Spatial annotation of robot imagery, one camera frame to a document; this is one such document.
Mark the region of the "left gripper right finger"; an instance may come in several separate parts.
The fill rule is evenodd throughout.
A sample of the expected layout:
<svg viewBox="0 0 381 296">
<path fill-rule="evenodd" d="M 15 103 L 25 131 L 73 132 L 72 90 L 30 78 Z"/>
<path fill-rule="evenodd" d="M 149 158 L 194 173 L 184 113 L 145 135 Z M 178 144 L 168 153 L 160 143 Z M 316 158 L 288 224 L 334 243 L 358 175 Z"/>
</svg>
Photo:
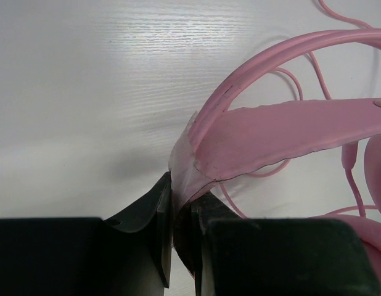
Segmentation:
<svg viewBox="0 0 381 296">
<path fill-rule="evenodd" d="M 381 294 L 377 253 L 337 219 L 243 219 L 206 193 L 179 211 L 173 235 L 197 295 Z"/>
</svg>

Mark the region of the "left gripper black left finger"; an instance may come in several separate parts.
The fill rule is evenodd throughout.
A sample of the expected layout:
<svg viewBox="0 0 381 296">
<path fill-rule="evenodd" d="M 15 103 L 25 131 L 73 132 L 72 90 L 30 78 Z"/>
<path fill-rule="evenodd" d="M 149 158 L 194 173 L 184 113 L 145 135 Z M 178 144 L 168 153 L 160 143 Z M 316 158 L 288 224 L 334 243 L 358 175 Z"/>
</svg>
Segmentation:
<svg viewBox="0 0 381 296">
<path fill-rule="evenodd" d="M 171 177 L 104 220 L 0 219 L 0 295 L 163 295 Z"/>
</svg>

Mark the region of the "pink headphones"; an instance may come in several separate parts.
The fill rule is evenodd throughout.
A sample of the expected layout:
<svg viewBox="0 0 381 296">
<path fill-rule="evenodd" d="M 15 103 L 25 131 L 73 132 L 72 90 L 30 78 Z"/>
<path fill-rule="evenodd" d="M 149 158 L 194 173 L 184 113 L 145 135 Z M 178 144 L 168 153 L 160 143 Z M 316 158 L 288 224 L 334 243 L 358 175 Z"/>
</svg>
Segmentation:
<svg viewBox="0 0 381 296">
<path fill-rule="evenodd" d="M 232 72 L 189 121 L 169 161 L 174 246 L 183 261 L 192 260 L 188 203 L 230 179 L 335 147 L 342 148 L 342 165 L 350 173 L 362 139 L 367 139 L 366 183 L 381 213 L 381 99 L 288 101 L 230 108 L 244 89 L 274 68 L 317 49 L 344 43 L 381 50 L 381 29 L 317 31 L 276 44 Z"/>
</svg>

